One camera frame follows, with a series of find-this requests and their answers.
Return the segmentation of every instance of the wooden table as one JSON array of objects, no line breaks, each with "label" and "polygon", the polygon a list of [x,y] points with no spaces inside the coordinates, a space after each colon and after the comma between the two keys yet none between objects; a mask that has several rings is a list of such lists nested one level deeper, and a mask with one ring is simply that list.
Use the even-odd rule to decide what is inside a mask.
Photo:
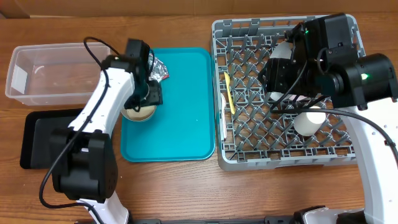
[{"label": "wooden table", "polygon": [[[386,54],[398,68],[398,14],[354,13],[367,54]],[[20,45],[81,42],[91,35],[123,51],[128,37],[151,47],[203,47],[210,49],[211,23],[217,19],[293,16],[227,15],[169,17],[97,17],[0,20],[0,92],[7,69]],[[0,94],[0,223],[71,223],[90,218],[83,208],[49,210],[38,199],[45,170],[19,167],[25,117],[35,110],[79,106],[25,106]],[[330,208],[364,206],[363,188],[356,166],[285,167],[275,170],[224,172],[217,155],[200,162],[133,164],[119,151],[120,120],[114,151],[119,166],[117,193],[134,218],[161,220],[209,218],[263,218],[291,215],[313,205]],[[49,180],[45,198],[67,203]]]}]

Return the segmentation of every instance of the dish rack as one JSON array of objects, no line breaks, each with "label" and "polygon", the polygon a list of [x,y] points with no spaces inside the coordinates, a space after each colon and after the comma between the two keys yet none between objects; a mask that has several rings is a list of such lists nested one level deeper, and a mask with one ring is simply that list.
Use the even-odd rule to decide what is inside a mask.
[{"label": "dish rack", "polygon": [[[266,64],[280,36],[299,22],[321,16],[270,17],[255,19],[224,19],[212,25],[211,54],[216,105],[218,164],[223,170],[274,169],[297,165],[356,164],[351,139],[339,116],[328,114],[321,128],[310,137],[299,135],[293,128],[297,114],[271,114],[275,100],[263,90],[257,75]],[[347,15],[352,43],[358,55],[365,51],[358,25]],[[224,72],[231,77],[235,115],[228,103]],[[221,95],[227,99],[226,130],[221,117]],[[331,108],[331,100],[317,104]],[[285,99],[281,108],[293,108]]]}]

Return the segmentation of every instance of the black cable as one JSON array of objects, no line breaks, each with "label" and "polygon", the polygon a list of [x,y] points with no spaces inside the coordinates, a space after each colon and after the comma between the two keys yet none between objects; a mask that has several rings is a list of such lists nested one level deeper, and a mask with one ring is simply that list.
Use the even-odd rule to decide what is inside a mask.
[{"label": "black cable", "polygon": [[153,69],[154,69],[154,64],[155,64],[155,52],[154,50],[150,49],[149,50],[150,53],[152,53],[152,65],[150,65],[150,69],[149,69],[149,75],[152,73]]},{"label": "black cable", "polygon": [[362,117],[361,115],[358,114],[354,114],[351,112],[346,112],[346,111],[340,111],[340,110],[336,110],[336,109],[307,109],[307,108],[299,108],[299,109],[288,109],[288,110],[274,110],[271,111],[271,113],[277,113],[277,114],[284,114],[284,113],[330,113],[330,114],[337,114],[340,116],[347,116],[347,117],[351,117],[351,118],[355,118],[358,119],[360,121],[363,121],[365,123],[367,123],[368,125],[372,126],[374,129],[376,129],[377,131],[380,132],[380,134],[386,139],[386,143],[388,146],[391,147],[392,149],[392,153],[394,154],[394,157],[396,159],[396,162],[398,164],[398,151],[396,148],[396,144],[393,142],[393,140],[390,138],[390,136],[382,129],[380,128],[380,126],[378,126],[376,123],[374,123],[373,121]]},{"label": "black cable", "polygon": [[[86,41],[87,41],[87,40],[95,40],[95,41],[97,41],[97,42],[100,42],[100,43],[104,44],[105,46],[109,47],[115,54],[120,55],[119,52],[118,52],[116,49],[114,49],[112,46],[110,46],[109,44],[107,44],[105,41],[103,41],[103,40],[101,40],[101,39],[98,39],[98,38],[96,38],[96,37],[86,37],[85,40],[86,40]],[[85,44],[85,47],[86,47],[86,50],[88,51],[88,53],[94,58],[94,60],[95,60],[95,61],[99,61],[99,60],[94,56],[94,54],[93,54],[91,51],[89,51],[89,48],[87,47],[87,44]]]},{"label": "black cable", "polygon": [[60,159],[67,153],[69,152],[71,146],[73,145],[73,143],[76,141],[77,137],[83,132],[84,128],[87,126],[87,124],[91,121],[92,117],[95,114],[95,111],[98,109],[98,107],[100,107],[100,104],[102,102],[102,100],[105,97],[105,94],[108,90],[109,87],[109,77],[108,77],[108,73],[106,72],[105,69],[102,68],[101,66],[101,62],[98,60],[97,57],[95,57],[95,55],[92,53],[92,51],[90,50],[90,48],[87,45],[87,40],[95,40],[98,42],[103,43],[104,45],[106,45],[107,47],[109,47],[110,49],[112,49],[116,54],[119,55],[119,52],[116,51],[112,46],[110,46],[109,44],[107,44],[106,42],[104,42],[103,40],[97,39],[95,37],[86,37],[83,40],[83,44],[86,48],[86,50],[88,51],[88,53],[93,57],[93,59],[95,60],[95,62],[99,65],[99,67],[101,68],[101,70],[104,72],[104,76],[105,76],[105,88],[99,98],[99,100],[97,101],[97,103],[95,104],[93,110],[91,111],[91,113],[87,116],[85,122],[82,124],[82,126],[79,128],[79,130],[73,135],[73,137],[69,140],[69,142],[67,143],[67,145],[62,149],[62,152],[60,153],[60,155],[56,158],[56,160],[54,161],[54,163],[51,165],[50,169],[47,171],[46,175],[43,178],[43,181],[40,185],[40,190],[39,190],[39,200],[42,203],[43,206],[47,207],[47,208],[52,208],[52,209],[58,209],[58,208],[70,208],[70,207],[76,207],[76,206],[84,206],[87,207],[87,210],[90,212],[93,212],[93,215],[95,216],[95,218],[98,220],[98,222],[100,224],[103,224],[104,222],[102,221],[101,217],[98,215],[97,211],[94,209],[94,207],[86,202],[75,202],[75,203],[68,203],[68,204],[63,204],[63,205],[51,205],[49,203],[47,203],[44,198],[43,198],[43,194],[44,194],[44,187],[47,183],[47,181],[49,180],[49,177],[52,173],[52,171],[54,170],[55,166],[59,163]]},{"label": "black cable", "polygon": [[304,66],[303,66],[303,69],[301,70],[300,74],[299,74],[298,77],[296,78],[296,81],[294,81],[293,85],[286,91],[286,93],[283,94],[282,97],[280,97],[279,100],[277,100],[277,101],[269,108],[270,111],[272,111],[276,106],[278,106],[278,104],[279,104],[280,102],[282,102],[282,100],[284,100],[285,97],[293,90],[294,86],[299,82],[301,76],[303,75],[304,70],[306,69],[306,67],[307,67],[307,61],[305,61],[305,64],[304,64]]},{"label": "black cable", "polygon": [[297,100],[299,99],[300,95],[296,95],[292,101],[294,107],[297,107]]},{"label": "black cable", "polygon": [[307,105],[303,106],[302,108],[310,108],[311,106],[321,102],[322,100],[328,98],[329,96],[319,96],[316,100],[310,101]]},{"label": "black cable", "polygon": [[318,67],[318,70],[321,73],[321,75],[324,75],[323,70],[321,68],[321,56],[322,56],[322,53],[326,50],[328,50],[326,47],[320,49],[318,52],[318,56],[317,56],[317,67]]}]

